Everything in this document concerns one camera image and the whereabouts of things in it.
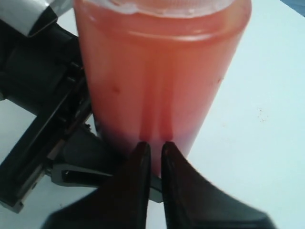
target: white table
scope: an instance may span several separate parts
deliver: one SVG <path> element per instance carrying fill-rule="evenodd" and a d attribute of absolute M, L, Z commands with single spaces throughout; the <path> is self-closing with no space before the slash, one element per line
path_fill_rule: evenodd
<path fill-rule="evenodd" d="M 72 11 L 59 20 L 76 34 Z M 279 0 L 253 0 L 253 16 L 189 156 L 210 181 L 266 211 L 279 229 L 305 228 L 305 18 Z M 0 102 L 0 162 L 34 116 Z M 46 217 L 91 192 L 42 179 L 1 229 L 38 229 Z M 148 229 L 164 229 L 150 203 Z"/>

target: translucent bottle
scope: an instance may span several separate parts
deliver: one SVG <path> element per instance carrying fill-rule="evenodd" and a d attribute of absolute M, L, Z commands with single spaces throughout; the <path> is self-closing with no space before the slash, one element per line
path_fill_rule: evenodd
<path fill-rule="evenodd" d="M 74 0 L 99 131 L 128 154 L 187 156 L 251 15 L 250 0 Z"/>

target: red liquid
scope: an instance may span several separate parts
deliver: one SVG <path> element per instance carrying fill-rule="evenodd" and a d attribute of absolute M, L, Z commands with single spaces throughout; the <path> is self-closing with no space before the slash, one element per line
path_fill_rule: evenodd
<path fill-rule="evenodd" d="M 126 154 L 149 142 L 159 174 L 165 141 L 188 155 L 249 21 L 251 1 L 194 19 L 123 15 L 82 0 L 74 9 L 101 135 Z"/>

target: pink liquid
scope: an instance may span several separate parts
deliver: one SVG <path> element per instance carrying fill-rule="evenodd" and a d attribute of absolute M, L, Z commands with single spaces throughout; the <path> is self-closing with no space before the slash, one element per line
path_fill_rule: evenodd
<path fill-rule="evenodd" d="M 188 155 L 249 21 L 251 1 L 194 19 L 74 3 L 100 134 L 125 154 L 149 142 L 159 174 L 164 142 Z"/>

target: plastic bottle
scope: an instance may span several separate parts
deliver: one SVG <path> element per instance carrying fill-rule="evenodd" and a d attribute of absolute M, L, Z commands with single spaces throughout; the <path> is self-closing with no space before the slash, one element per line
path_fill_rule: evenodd
<path fill-rule="evenodd" d="M 251 15 L 250 0 L 74 0 L 99 132 L 122 153 L 187 156 Z"/>

